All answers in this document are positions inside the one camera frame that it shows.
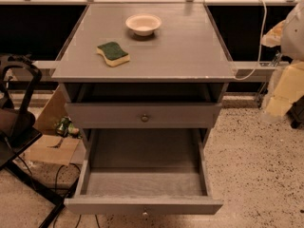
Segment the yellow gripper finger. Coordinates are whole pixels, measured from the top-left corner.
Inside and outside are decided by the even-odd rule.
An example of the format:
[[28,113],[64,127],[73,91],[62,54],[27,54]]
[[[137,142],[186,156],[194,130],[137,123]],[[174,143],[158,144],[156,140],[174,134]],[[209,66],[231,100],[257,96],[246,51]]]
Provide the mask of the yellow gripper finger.
[[304,96],[304,62],[296,62],[281,70],[275,88],[266,97],[262,115],[267,122],[283,118],[293,104]]

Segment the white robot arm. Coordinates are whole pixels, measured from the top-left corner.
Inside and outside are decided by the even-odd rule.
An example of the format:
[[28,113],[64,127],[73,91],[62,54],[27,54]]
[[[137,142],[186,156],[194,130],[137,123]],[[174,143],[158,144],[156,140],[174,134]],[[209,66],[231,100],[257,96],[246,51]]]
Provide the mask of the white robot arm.
[[268,93],[262,115],[268,122],[282,118],[304,96],[304,1],[298,2],[286,19],[276,24],[261,39],[265,47],[281,47],[281,53],[293,60],[286,66]]

